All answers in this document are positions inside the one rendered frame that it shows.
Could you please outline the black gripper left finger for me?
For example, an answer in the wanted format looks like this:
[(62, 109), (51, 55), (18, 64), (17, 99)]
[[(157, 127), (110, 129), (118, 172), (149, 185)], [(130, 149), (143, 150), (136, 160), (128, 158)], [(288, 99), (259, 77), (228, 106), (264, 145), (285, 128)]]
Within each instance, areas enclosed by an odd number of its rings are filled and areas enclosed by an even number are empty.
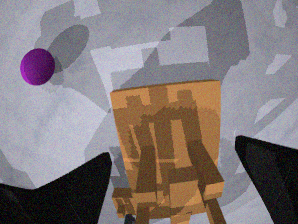
[(40, 188), (0, 183), (0, 209), (29, 224), (98, 224), (110, 173), (104, 152)]

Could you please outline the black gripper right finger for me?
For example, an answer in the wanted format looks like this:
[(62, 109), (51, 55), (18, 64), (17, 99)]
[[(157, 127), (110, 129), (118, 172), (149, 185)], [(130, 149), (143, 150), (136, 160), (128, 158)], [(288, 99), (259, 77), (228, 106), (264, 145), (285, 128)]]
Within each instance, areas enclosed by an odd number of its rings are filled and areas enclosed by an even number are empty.
[(235, 152), (274, 224), (298, 224), (298, 149), (235, 136)]

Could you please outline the purple ball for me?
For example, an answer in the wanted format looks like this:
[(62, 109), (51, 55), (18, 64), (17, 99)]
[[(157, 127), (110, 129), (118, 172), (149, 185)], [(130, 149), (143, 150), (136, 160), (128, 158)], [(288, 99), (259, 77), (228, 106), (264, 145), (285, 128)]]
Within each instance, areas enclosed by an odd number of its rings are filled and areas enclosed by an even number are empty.
[(55, 60), (47, 49), (35, 48), (29, 51), (20, 63), (23, 79), (28, 84), (40, 85), (47, 83), (55, 71)]

